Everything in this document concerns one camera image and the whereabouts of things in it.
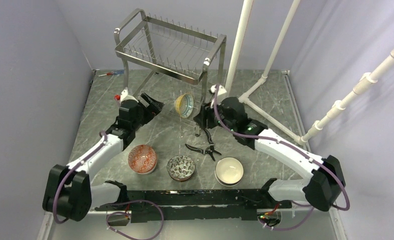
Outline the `yellow teal patterned bowl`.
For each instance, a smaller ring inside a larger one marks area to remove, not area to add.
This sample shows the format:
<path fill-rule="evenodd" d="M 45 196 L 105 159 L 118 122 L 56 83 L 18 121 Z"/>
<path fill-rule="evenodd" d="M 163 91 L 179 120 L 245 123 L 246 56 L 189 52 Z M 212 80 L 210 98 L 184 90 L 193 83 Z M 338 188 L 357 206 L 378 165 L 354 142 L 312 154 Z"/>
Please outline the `yellow teal patterned bowl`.
<path fill-rule="evenodd" d="M 194 97 L 191 93 L 185 93 L 176 98 L 174 102 L 176 113 L 184 119 L 187 119 L 194 108 Z"/>

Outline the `brown floral bowl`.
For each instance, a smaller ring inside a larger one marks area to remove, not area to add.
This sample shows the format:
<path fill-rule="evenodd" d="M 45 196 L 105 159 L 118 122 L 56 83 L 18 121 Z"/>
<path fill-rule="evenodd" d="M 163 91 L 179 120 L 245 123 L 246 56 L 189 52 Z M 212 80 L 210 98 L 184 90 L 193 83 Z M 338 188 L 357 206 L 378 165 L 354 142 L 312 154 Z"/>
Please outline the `brown floral bowl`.
<path fill-rule="evenodd" d="M 192 177 L 196 164 L 194 160 L 186 155 L 177 155 L 167 162 L 166 168 L 171 179 L 184 182 Z"/>

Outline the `steel dish rack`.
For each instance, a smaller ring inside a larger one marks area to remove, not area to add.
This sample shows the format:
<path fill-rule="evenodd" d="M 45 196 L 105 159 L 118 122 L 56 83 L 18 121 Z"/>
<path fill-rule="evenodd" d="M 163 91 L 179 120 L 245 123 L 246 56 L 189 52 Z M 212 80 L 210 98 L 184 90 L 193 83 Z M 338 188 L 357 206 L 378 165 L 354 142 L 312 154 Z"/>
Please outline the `steel dish rack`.
<path fill-rule="evenodd" d="M 226 41 L 224 34 L 214 35 L 203 29 L 133 10 L 114 29 L 115 53 L 124 68 L 123 88 L 129 85 L 129 63 L 150 69 L 190 85 L 201 85 L 196 109 L 206 103 L 208 71 L 217 67 L 217 80 L 222 82 Z"/>

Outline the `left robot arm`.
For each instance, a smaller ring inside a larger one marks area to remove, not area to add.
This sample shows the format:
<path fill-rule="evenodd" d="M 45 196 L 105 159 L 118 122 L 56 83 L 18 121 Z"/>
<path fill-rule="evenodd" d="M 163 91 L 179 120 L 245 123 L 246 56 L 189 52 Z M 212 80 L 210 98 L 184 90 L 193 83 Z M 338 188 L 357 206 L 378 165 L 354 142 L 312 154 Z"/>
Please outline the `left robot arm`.
<path fill-rule="evenodd" d="M 127 186 L 115 180 L 92 186 L 96 174 L 112 158 L 124 151 L 136 137 L 138 129 L 158 115 L 164 103 L 143 93 L 140 99 L 126 93 L 117 98 L 119 113 L 99 141 L 85 154 L 67 165 L 51 168 L 43 198 L 43 210 L 53 214 L 54 221 L 81 221 L 92 208 L 111 205 L 124 209 L 128 202 Z"/>

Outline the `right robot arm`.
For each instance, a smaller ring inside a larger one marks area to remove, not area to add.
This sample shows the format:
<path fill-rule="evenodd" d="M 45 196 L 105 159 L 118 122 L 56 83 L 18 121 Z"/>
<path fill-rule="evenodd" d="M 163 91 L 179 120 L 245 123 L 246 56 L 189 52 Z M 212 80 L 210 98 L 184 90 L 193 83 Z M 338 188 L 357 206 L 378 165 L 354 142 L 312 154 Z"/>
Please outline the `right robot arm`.
<path fill-rule="evenodd" d="M 327 212 L 339 208 L 335 201 L 345 198 L 342 211 L 350 204 L 345 191 L 345 179 L 339 160 L 329 155 L 322 157 L 285 140 L 267 125 L 248 117 L 245 107 L 236 97 L 201 105 L 193 118 L 204 129 L 223 127 L 242 145 L 274 157 L 301 176 L 301 180 L 269 179 L 261 188 L 261 203 L 271 208 L 280 201 L 307 202 L 317 210 Z"/>

